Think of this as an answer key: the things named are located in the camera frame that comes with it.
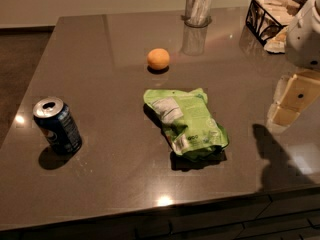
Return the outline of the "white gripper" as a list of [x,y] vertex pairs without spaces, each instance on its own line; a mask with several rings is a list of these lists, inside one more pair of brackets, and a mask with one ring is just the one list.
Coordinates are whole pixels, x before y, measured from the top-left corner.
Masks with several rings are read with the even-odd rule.
[[287,59],[302,70],[282,76],[267,113],[267,129],[280,134],[301,111],[320,96],[320,0],[307,0],[290,22],[286,34]]

